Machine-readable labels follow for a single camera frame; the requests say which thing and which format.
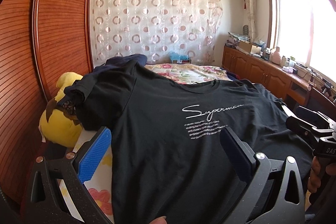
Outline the person's right hand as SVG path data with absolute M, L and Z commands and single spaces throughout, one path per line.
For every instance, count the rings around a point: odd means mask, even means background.
M 313 158 L 312 166 L 310 170 L 310 176 L 307 183 L 307 189 L 311 193 L 315 193 L 317 189 L 321 186 L 321 178 L 324 173 L 327 173 L 329 176 L 335 176 L 336 174 L 336 165 L 331 163 L 326 167 L 322 168 L 317 157 Z

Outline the person's left hand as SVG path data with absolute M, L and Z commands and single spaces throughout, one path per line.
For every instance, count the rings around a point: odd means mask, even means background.
M 158 217 L 153 221 L 151 221 L 149 224 L 167 224 L 166 217 L 165 216 Z

